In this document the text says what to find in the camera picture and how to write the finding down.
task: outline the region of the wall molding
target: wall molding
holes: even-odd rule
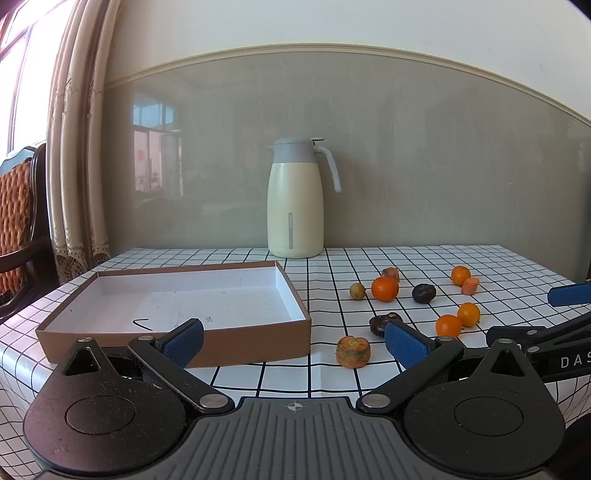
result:
[[[436,57],[419,52],[412,52],[406,50],[398,50],[396,48],[376,47],[369,45],[354,45],[354,44],[330,44],[330,43],[291,43],[291,44],[276,44],[276,45],[260,45],[252,47],[233,48],[230,50],[214,51],[201,55],[195,55],[186,57],[183,59],[173,60],[166,63],[162,63],[151,67],[149,69],[142,70],[141,72],[134,73],[132,75],[125,76],[121,79],[108,82],[105,85],[105,90],[113,88],[119,85],[124,85],[134,80],[138,80],[155,73],[166,72],[167,70],[176,69],[179,67],[185,67],[194,65],[197,63],[205,63],[213,60],[232,59],[235,57],[245,57],[250,55],[261,55],[265,53],[287,53],[287,52],[337,52],[337,53],[361,53],[366,55],[376,55],[382,57],[392,57],[396,59],[420,61],[423,63],[429,63],[432,65],[439,65],[440,67],[446,67],[460,72],[469,73],[476,75],[493,82],[502,83],[508,87],[519,90],[520,92],[527,93],[549,105],[552,105],[559,110],[571,115],[577,120],[591,127],[591,119],[586,118],[571,107],[545,95],[533,88],[528,87],[520,82],[516,82],[507,77],[503,77],[494,72],[484,70],[473,65],[461,63],[455,60],[444,59],[442,57]]]

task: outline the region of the jug handle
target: jug handle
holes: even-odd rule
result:
[[[335,192],[340,193],[342,190],[340,188],[339,172],[336,169],[335,158],[332,156],[332,153],[330,153],[328,148],[319,145],[314,145],[314,152],[322,153],[326,157],[326,161],[329,163],[330,173],[333,177],[333,183],[335,184]]]

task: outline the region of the grid tablecloth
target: grid tablecloth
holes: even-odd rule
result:
[[[273,257],[267,249],[133,249],[95,270],[154,268],[277,260],[297,289],[312,317],[311,352],[307,357],[262,364],[195,368],[189,371],[231,396],[324,397],[347,396],[352,403],[401,371],[384,342],[369,331],[369,319],[397,312],[405,322],[435,337],[440,315],[457,313],[458,305],[477,303],[482,317],[464,328],[460,340],[469,347],[486,346],[485,332],[493,325],[550,327],[591,310],[591,306],[551,307],[546,293],[551,287],[572,283],[566,278],[498,245],[437,247],[328,248],[307,260]],[[382,303],[368,290],[369,299],[351,300],[349,286],[366,287],[379,272],[396,265],[401,274],[396,301]],[[455,265],[465,265],[480,280],[473,297],[461,295],[449,276]],[[35,335],[47,317],[89,272],[61,286],[0,325],[0,466],[14,477],[32,478],[39,468],[22,442],[22,418],[53,369]],[[429,305],[411,298],[419,283],[437,286]],[[338,366],[335,350],[345,335],[361,336],[371,343],[371,358],[361,369]],[[591,408],[590,377],[547,384],[567,422]]]

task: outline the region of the metal screw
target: metal screw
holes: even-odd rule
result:
[[[219,393],[208,393],[199,400],[203,408],[222,408],[228,404],[228,397]]]
[[[384,408],[390,405],[390,399],[381,393],[370,393],[361,397],[361,403],[367,408]]]

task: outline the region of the brown box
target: brown box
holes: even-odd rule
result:
[[[123,346],[159,337],[189,318],[205,328],[189,367],[298,358],[310,352],[311,319],[277,262],[94,273],[37,328],[47,359],[58,363],[78,338]]]

